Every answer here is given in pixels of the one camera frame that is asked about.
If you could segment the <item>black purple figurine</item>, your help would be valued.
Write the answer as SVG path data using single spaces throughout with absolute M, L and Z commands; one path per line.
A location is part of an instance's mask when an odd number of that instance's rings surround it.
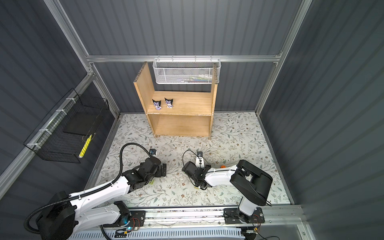
M 162 109 L 162 101 L 156 101 L 156 100 L 152 100 L 152 101 L 153 101 L 153 105 L 154 105 L 156 110 Z
M 166 105 L 169 109 L 172 109 L 174 107 L 173 105 L 173 99 L 167 99 L 165 98 Z

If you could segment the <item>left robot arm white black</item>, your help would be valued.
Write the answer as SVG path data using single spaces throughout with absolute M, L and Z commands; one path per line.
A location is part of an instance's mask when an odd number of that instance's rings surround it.
M 153 156 L 142 145 L 144 162 L 131 170 L 123 170 L 123 152 L 132 143 L 122 146 L 119 153 L 119 173 L 111 181 L 82 192 L 56 193 L 51 201 L 32 211 L 24 221 L 26 231 L 40 235 L 43 240 L 66 240 L 72 234 L 104 225 L 128 227 L 135 219 L 122 201 L 107 207 L 100 205 L 117 197 L 141 189 L 154 178 L 167 175 L 167 165 Z

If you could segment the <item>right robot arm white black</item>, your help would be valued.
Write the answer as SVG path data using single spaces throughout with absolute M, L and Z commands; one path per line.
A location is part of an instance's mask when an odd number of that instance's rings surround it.
M 253 215 L 257 207 L 265 206 L 273 183 L 271 175 L 246 160 L 229 168 L 215 169 L 210 165 L 199 168 L 193 162 L 187 162 L 182 171 L 201 190 L 216 186 L 233 186 L 242 195 L 238 214 L 244 217 Z

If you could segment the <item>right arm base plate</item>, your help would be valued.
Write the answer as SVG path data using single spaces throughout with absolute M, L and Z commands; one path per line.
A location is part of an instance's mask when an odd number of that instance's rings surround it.
M 231 224 L 263 224 L 265 217 L 260 207 L 257 207 L 252 215 L 248 216 L 237 208 L 225 208 L 223 217 L 227 225 Z

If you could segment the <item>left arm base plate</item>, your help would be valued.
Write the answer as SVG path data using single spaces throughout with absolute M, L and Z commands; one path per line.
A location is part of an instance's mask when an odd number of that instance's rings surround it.
M 119 227 L 140 228 L 144 225 L 145 219 L 146 211 L 131 211 L 129 213 L 122 213 L 118 218 L 116 224 Z

